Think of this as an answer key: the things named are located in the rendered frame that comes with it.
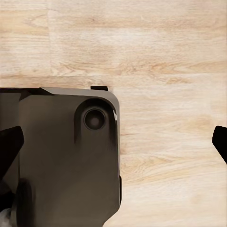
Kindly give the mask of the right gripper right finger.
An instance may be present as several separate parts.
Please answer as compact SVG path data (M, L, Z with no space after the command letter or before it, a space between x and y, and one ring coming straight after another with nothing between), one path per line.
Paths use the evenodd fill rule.
M222 126L216 126L212 143L216 147L217 151L220 153L222 158L227 164L227 128Z

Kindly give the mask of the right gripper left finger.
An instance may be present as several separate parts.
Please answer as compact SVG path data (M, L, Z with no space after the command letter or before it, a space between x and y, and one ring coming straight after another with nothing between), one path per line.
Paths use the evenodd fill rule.
M24 145L21 126L0 131L0 182Z

